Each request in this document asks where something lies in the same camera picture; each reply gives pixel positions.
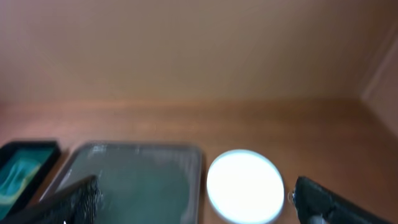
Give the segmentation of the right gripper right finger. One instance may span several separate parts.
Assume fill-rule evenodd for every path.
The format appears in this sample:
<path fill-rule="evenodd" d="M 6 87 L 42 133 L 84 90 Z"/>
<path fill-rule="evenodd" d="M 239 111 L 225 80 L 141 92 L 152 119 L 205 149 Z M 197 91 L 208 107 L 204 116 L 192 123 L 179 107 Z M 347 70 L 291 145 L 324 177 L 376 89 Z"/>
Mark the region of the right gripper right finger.
<path fill-rule="evenodd" d="M 300 223 L 389 223 L 305 176 L 297 178 L 292 200 Z"/>

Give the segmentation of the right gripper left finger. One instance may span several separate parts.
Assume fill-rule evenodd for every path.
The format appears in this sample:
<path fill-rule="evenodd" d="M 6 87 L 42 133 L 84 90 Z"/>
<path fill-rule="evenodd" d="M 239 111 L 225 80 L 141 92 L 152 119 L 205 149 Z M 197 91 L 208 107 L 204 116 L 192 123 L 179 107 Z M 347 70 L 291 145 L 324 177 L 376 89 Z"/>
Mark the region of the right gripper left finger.
<path fill-rule="evenodd" d="M 90 175 L 6 217 L 1 224 L 93 224 L 100 199 L 98 178 Z"/>

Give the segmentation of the white plate stained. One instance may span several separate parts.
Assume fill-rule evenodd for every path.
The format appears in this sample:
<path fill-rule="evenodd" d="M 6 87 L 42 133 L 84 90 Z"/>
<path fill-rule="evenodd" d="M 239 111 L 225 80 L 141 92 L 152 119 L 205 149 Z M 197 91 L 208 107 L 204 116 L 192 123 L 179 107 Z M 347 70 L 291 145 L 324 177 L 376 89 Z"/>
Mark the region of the white plate stained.
<path fill-rule="evenodd" d="M 227 223 L 274 223 L 284 206 L 284 181 L 263 155 L 245 149 L 220 154 L 206 177 L 208 200 Z"/>

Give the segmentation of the green yellow sponge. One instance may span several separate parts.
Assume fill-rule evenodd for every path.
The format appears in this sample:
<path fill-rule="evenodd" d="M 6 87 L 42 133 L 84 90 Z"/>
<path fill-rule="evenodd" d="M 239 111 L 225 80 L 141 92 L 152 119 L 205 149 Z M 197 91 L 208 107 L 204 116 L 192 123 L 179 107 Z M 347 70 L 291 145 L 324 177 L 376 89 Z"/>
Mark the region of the green yellow sponge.
<path fill-rule="evenodd" d="M 33 159 L 18 159 L 1 171 L 1 205 L 11 205 L 23 193 L 36 173 L 41 163 Z"/>

